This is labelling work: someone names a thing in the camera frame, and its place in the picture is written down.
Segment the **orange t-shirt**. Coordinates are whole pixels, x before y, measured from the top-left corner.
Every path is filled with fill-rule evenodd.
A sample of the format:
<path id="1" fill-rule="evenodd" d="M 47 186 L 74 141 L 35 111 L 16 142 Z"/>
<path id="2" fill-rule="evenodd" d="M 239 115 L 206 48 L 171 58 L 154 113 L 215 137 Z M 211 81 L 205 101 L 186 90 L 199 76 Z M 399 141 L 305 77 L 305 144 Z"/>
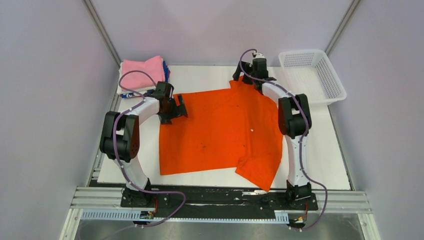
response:
<path id="1" fill-rule="evenodd" d="M 234 168 L 268 191 L 283 157 L 278 106 L 252 85 L 229 85 L 182 95 L 188 115 L 160 126 L 160 174 Z"/>

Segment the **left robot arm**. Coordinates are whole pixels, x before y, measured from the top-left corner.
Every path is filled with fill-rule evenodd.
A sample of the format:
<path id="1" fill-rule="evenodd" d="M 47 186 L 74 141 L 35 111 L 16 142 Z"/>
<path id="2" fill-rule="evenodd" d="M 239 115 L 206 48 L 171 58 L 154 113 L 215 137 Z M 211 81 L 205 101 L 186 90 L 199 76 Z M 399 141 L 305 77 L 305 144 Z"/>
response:
<path id="1" fill-rule="evenodd" d="M 162 125 L 187 117 L 188 112 L 182 95 L 173 97 L 174 87 L 159 82 L 152 93 L 145 93 L 140 103 L 123 112 L 106 113 L 100 137 L 99 149 L 113 160 L 125 179 L 122 207 L 147 207 L 159 191 L 153 191 L 147 175 L 138 160 L 141 145 L 140 125 L 157 115 Z"/>

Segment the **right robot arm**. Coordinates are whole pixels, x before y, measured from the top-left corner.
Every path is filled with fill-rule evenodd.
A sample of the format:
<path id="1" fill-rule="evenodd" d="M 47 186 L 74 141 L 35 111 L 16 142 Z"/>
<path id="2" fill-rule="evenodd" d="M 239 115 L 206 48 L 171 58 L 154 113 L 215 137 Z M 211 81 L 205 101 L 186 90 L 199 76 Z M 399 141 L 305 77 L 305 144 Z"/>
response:
<path id="1" fill-rule="evenodd" d="M 298 209 L 312 197 L 311 182 L 303 162 L 311 126 L 308 98 L 305 94 L 294 95 L 270 77 L 264 57 L 254 58 L 252 62 L 240 60 L 233 79 L 237 81 L 241 74 L 249 85 L 278 107 L 278 127 L 285 137 L 289 162 L 284 198 L 290 208 Z"/>

